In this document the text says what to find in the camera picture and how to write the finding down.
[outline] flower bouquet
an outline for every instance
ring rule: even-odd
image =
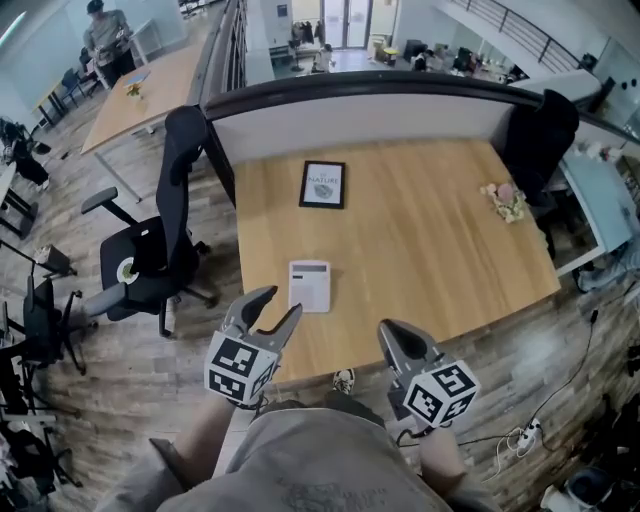
[[[524,193],[511,183],[503,183],[496,186],[489,183],[486,187],[480,188],[480,193],[493,201],[496,212],[508,224],[524,219],[526,211]]]

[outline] table top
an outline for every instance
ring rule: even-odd
[[[561,168],[598,245],[606,252],[640,232],[635,203],[614,164],[567,154]]]
[[[8,166],[0,166],[0,204],[4,202],[4,198],[7,197],[7,192],[11,187],[11,182],[16,175],[15,162],[10,163]]]
[[[203,42],[196,43],[120,77],[93,123],[82,154],[95,151],[121,135],[144,128],[184,105],[189,98],[202,48]],[[140,100],[127,96],[123,84],[143,70],[150,71],[142,82],[143,98]]]
[[[58,80],[56,83],[54,83],[50,89],[47,90],[47,92],[45,94],[42,95],[42,98],[40,98],[40,100],[38,101],[38,103],[36,103],[36,106],[33,107],[31,109],[32,112],[36,111],[37,109],[40,108],[40,106],[47,101],[47,98],[49,98],[49,96],[51,95],[52,92],[54,92],[62,83],[62,78],[60,78],[60,80]]]
[[[298,207],[305,160],[346,163],[344,210]],[[303,315],[276,382],[381,361],[384,318],[441,342],[556,292],[530,213],[509,225],[480,194],[507,181],[484,141],[386,141],[236,166],[244,289],[280,288],[258,327],[288,308],[290,261],[332,265],[331,311]]]

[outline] chair backrest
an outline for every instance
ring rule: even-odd
[[[184,248],[192,247],[187,235],[188,173],[211,135],[204,114],[197,107],[178,107],[167,116],[165,127],[167,135],[156,204],[162,219],[167,263],[171,270],[183,261]]]
[[[502,154],[505,165],[521,177],[535,173],[542,186],[546,185],[573,144],[579,124],[575,105],[561,94],[545,90],[538,108],[513,109]]]
[[[67,89],[73,89],[78,84],[78,76],[73,69],[68,69],[62,77],[62,85]]]
[[[25,338],[28,347],[24,358],[45,364],[60,357],[53,284],[45,279],[33,288],[33,276],[28,277],[27,297],[22,307]]]

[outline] metal railing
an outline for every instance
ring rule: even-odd
[[[549,71],[563,73],[580,67],[580,59],[574,57],[558,41],[495,0],[449,1],[482,18],[496,27],[498,32],[509,36]]]

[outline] office chair armrest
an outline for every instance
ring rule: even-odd
[[[99,316],[111,308],[124,305],[129,298],[129,289],[126,283],[118,283],[111,288],[87,299],[82,309],[87,316]]]
[[[116,187],[109,187],[97,194],[92,195],[89,199],[86,199],[82,203],[81,212],[82,215],[95,210],[99,206],[104,206],[107,203],[111,203],[116,197],[118,197],[118,189]]]
[[[105,210],[118,217],[122,222],[126,222],[130,226],[135,226],[138,222],[113,202],[116,197],[118,197],[118,189],[116,187],[109,187],[102,192],[92,195],[82,203],[80,211],[82,212],[82,215],[84,215],[85,213],[89,213],[91,210],[95,210],[98,206],[102,206]]]
[[[24,299],[25,304],[27,306],[27,311],[33,312],[33,307],[35,305],[35,289],[33,285],[33,275],[27,277],[27,296]]]

